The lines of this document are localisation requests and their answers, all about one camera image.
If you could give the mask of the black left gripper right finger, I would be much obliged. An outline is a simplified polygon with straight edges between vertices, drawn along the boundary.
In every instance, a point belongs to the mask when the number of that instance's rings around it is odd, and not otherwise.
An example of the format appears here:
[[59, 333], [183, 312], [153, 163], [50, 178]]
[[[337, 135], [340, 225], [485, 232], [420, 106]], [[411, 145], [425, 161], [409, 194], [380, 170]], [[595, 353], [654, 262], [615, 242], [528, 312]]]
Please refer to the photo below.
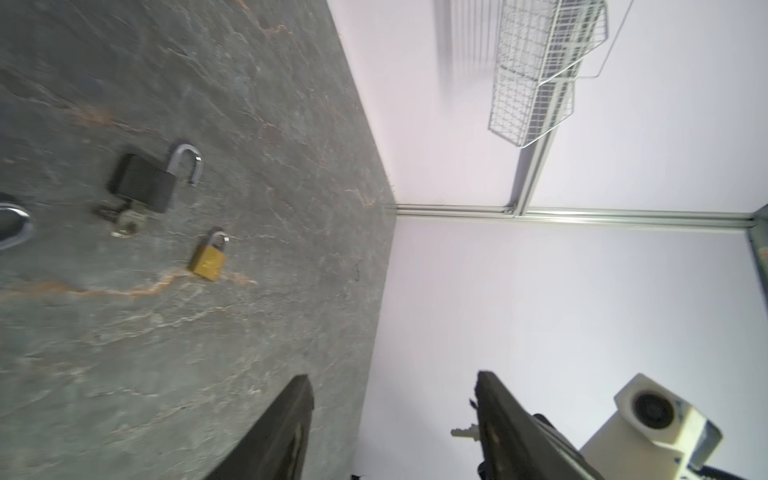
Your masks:
[[529, 414], [496, 374], [479, 372], [475, 395], [483, 479], [602, 477], [556, 429]]

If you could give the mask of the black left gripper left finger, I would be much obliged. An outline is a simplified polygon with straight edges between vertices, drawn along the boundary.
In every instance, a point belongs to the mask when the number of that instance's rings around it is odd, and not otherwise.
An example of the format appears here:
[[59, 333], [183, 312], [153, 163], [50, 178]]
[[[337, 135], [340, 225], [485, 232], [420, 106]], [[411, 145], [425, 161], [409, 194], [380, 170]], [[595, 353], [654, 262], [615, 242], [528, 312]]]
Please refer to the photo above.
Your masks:
[[296, 375], [209, 479], [295, 480], [302, 476], [314, 394], [306, 374]]

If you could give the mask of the silver key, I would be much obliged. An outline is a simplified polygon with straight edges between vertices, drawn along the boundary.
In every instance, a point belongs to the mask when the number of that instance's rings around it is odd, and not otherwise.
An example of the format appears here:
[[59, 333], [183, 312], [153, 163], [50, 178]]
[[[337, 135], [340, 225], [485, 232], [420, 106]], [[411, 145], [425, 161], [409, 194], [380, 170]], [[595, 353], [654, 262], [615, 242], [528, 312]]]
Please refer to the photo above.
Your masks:
[[111, 235], [116, 238], [129, 238], [144, 229], [148, 219], [148, 209], [144, 204], [126, 201], [119, 207], [99, 205], [93, 213], [111, 223]]
[[471, 424], [467, 428], [455, 428], [450, 431], [450, 435], [455, 438], [468, 438], [475, 442], [480, 441], [480, 429], [477, 424]]

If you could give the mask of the dark grey padlock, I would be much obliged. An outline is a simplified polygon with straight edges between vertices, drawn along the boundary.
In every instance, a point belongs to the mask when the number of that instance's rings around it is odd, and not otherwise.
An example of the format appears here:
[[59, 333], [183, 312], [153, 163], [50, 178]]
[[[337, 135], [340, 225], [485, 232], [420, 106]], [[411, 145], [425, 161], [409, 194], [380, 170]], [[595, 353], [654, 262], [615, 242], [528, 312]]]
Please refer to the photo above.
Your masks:
[[185, 154], [190, 154], [194, 160], [188, 183], [196, 186], [203, 170], [201, 152], [192, 144], [180, 143], [165, 163], [138, 151], [126, 153], [107, 184], [108, 191], [118, 198], [163, 214], [173, 198], [178, 181], [177, 170]]

